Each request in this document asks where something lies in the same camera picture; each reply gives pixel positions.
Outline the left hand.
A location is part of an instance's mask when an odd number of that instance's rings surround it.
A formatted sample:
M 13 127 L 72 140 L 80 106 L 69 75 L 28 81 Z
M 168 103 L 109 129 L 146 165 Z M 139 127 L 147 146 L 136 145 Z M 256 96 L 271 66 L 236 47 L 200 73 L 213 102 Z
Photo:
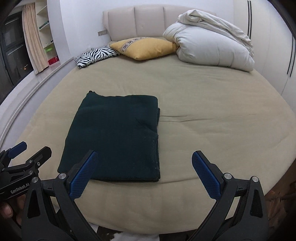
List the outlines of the left hand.
M 21 233 L 25 200 L 24 194 L 8 200 L 7 203 L 1 202 L 1 230 L 8 229 L 17 235 Z

